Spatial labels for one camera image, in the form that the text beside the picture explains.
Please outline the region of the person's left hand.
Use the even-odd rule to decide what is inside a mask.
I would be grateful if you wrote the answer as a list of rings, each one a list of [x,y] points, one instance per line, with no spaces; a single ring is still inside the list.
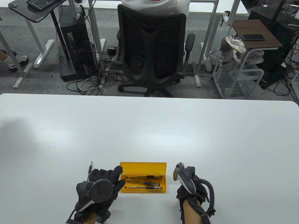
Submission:
[[[67,223],[105,223],[111,216],[109,208],[125,185],[125,180],[119,179],[122,173],[121,166],[113,170],[94,169],[87,181],[78,183],[74,218],[69,218]]]

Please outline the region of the person's right hand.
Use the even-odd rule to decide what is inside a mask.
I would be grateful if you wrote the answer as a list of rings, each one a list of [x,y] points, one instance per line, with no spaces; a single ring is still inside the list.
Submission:
[[[180,212],[183,213],[183,203],[186,201],[197,213],[205,213],[201,204],[209,200],[208,193],[206,188],[199,182],[199,178],[195,176],[195,167],[188,166],[184,168],[183,171],[180,171],[179,176],[182,183],[177,190],[176,198],[179,200]]]

